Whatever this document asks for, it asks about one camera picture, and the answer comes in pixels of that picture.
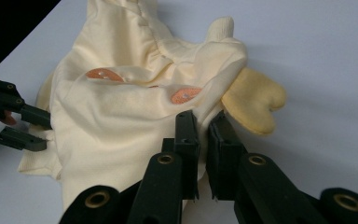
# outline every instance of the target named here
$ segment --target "white table surface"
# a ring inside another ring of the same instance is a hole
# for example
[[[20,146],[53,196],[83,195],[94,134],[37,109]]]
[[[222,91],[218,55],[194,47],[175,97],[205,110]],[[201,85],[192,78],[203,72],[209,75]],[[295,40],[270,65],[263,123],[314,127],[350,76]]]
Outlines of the white table surface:
[[[0,79],[32,105],[40,85],[70,50],[86,19],[85,0],[61,0],[0,64]],[[271,157],[308,194],[342,187],[358,193],[358,1],[160,0],[158,14],[174,35],[193,42],[216,18],[231,16],[248,66],[287,90],[268,137],[234,121],[249,151]],[[16,129],[27,129],[20,122]],[[22,151],[0,146],[0,224],[58,223],[61,186],[17,172]],[[238,223],[232,202],[215,202],[206,182],[183,223]]]

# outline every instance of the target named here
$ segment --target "person's finger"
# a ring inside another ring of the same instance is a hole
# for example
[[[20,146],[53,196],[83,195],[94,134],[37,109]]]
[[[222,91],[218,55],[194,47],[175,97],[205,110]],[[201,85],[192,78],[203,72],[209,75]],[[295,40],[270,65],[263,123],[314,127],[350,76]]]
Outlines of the person's finger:
[[[17,121],[11,116],[11,112],[5,110],[5,118],[0,119],[2,123],[5,123],[7,125],[15,125]]]

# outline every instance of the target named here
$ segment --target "cream fabric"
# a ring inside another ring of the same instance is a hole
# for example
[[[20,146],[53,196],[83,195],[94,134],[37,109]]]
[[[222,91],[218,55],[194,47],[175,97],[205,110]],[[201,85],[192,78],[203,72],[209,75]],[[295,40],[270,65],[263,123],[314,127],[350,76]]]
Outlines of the cream fabric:
[[[191,109],[201,176],[208,124],[246,65],[245,46],[232,35],[233,20],[220,18],[192,44],[171,35],[154,1],[89,0],[72,50],[38,95],[53,130],[30,131],[48,139],[48,149],[24,152],[19,171],[61,181],[64,209],[95,185],[122,191],[142,179],[162,139],[174,137],[175,116]]]

